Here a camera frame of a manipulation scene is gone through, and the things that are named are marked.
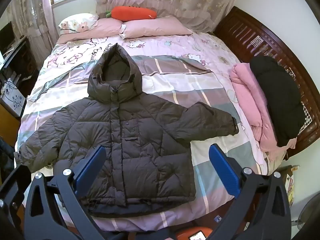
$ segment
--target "blue gripper pad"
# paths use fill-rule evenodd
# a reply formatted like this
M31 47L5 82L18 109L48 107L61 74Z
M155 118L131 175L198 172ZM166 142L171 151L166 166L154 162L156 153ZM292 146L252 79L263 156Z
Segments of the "blue gripper pad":
M241 166L234 158L227 157L216 143L209 148L209 159L229 195L237 198L241 192Z
M87 195L106 159L107 154L105 148L98 146L98 148L92 150L88 156L79 161L74 169L73 177L73 189L77 198Z

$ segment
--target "jacket cuff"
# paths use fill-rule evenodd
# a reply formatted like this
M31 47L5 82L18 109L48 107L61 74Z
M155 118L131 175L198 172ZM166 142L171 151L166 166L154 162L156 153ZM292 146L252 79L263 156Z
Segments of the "jacket cuff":
M233 119L233 123L235 124L235 128L236 128L235 133L233 134L233 135L235 135L239 132L239 127L238 127L236 118L232 117L232 119Z
M14 152L14 158L16 159L17 166L22 163L21 154L19 152Z

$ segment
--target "metal bolt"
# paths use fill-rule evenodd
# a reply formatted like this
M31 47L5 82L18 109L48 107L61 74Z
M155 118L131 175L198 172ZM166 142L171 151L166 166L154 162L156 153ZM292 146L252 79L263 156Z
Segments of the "metal bolt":
M65 176L68 176L68 175L70 175L71 174L71 170L70 169L65 169L64 171L63 171L63 175L65 175Z
M15 210L18 209L18 205L17 205L15 202L12 203L12 207L13 207Z
M276 178L280 178L281 177L281 174L279 173L279 172L275 172L274 174L273 174Z
M244 168L243 172L247 175L250 175L252 173L252 170L250 168Z
M39 178L41 178L41 177L42 177L42 173L40 173L40 172L35 175L35 178L36 178L36 179L39 179Z

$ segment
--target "cable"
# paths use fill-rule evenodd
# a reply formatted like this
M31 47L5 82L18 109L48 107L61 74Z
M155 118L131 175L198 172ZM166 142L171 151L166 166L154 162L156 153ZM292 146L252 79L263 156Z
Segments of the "cable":
M5 84L7 84L7 85L8 85L9 87L11 87L12 89L18 89L18 88L16 87L16 85L15 85L12 81L6 81Z
M20 103L15 102L15 101L12 101L10 98L7 97L7 95L6 95L5 93L4 93L4 96L5 96L9 101L11 101L11 102L13 102L13 103L18 104L19 106L21 106L22 109L24 110L24 107L23 107Z

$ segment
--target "wooden headboard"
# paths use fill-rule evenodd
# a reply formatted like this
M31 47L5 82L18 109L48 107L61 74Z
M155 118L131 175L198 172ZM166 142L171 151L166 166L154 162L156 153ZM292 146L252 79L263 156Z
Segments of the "wooden headboard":
M306 122L300 130L295 149L287 151L287 158L301 152L320 137L320 95L305 67L294 53L261 22L233 7L218 24L214 34L220 38L242 62L253 56L271 56L292 76L304 105Z

